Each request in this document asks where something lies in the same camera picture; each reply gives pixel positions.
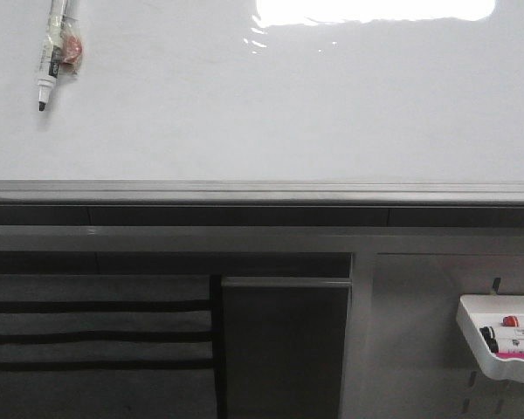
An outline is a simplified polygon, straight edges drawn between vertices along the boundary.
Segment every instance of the gray fabric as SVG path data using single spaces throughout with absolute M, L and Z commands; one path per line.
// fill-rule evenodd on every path
M 179 301 L 208 297 L 206 277 L 0 275 L 0 301 Z M 92 330 L 204 332 L 210 330 L 210 313 L 0 314 L 0 334 Z M 0 345 L 0 361 L 8 362 L 210 357 L 210 342 Z M 213 371 L 0 372 L 0 417 L 214 419 Z

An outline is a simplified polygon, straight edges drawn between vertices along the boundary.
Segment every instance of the whiteboard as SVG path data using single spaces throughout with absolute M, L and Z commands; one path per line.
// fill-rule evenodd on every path
M 0 2 L 0 181 L 524 183 L 524 0 L 265 28 L 255 1 L 80 0 L 40 113 L 49 8 Z

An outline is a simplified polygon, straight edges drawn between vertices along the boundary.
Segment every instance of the red marker cap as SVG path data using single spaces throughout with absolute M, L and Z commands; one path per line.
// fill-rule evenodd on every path
M 506 316 L 503 318 L 503 326 L 518 327 L 518 319 L 516 316 Z

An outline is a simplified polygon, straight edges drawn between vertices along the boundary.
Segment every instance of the marker tray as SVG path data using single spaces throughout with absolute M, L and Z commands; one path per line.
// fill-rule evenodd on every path
M 494 380 L 524 383 L 524 360 L 498 358 L 479 332 L 483 326 L 502 326 L 503 318 L 509 315 L 524 316 L 524 296 L 463 295 L 456 321 L 483 374 Z

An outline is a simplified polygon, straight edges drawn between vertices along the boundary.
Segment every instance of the white plastic holder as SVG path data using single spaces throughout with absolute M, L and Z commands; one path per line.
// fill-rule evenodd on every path
M 480 327 L 502 326 L 505 316 L 524 316 L 524 296 L 463 295 L 456 321 L 483 374 L 494 380 L 524 383 L 524 360 L 501 359 L 489 350 Z

